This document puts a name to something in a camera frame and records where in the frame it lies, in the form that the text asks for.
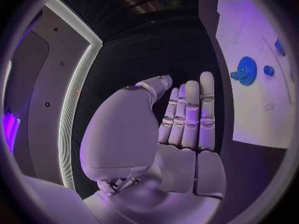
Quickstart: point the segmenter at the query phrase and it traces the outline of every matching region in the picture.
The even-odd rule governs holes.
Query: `robotic hand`
[[[171,85],[169,75],[141,81],[115,92],[95,112],[80,159],[84,173],[104,193],[119,192],[155,172],[162,191],[224,196],[224,169],[213,153],[213,75],[204,72],[200,85],[188,81],[174,88],[158,128],[151,108]]]

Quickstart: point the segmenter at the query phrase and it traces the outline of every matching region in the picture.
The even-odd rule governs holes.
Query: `purple light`
[[[19,119],[17,119],[10,111],[6,112],[6,114],[3,117],[3,126],[5,132],[5,139],[8,143],[9,150],[11,153],[13,152],[14,141],[19,124]]]

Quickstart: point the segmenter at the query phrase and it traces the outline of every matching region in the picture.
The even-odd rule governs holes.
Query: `blue object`
[[[245,56],[241,59],[236,72],[231,73],[234,80],[239,80],[244,86],[251,85],[257,77],[257,64],[251,57]]]
[[[275,42],[275,47],[276,49],[279,51],[279,53],[282,54],[282,56],[285,56],[286,55],[286,52],[281,44],[281,42],[277,39],[277,41]]]
[[[272,66],[264,66],[264,73],[267,75],[267,76],[273,76],[274,73],[275,73],[275,70]]]

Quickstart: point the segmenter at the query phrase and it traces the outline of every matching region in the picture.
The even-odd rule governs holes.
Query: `led light strip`
[[[63,184],[67,188],[76,190],[71,164],[71,137],[75,111],[80,97],[80,92],[78,91],[82,90],[87,74],[97,54],[102,48],[103,42],[62,1],[50,0],[48,3],[46,3],[46,6],[90,43],[79,63],[77,64],[75,72],[68,86],[59,123],[58,150]]]

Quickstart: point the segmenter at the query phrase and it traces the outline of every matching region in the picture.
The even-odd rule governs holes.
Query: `dark floor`
[[[227,175],[227,195],[215,223],[241,213],[266,188],[285,151],[232,140],[222,143],[223,88],[211,42],[198,20],[197,0],[64,0],[104,40],[82,90],[73,124],[72,168],[82,198],[98,188],[82,172],[79,149],[95,110],[113,92],[157,75],[171,74],[174,86],[200,73],[215,78],[216,145]],[[152,3],[157,8],[150,11]],[[153,107],[159,121],[169,92]]]

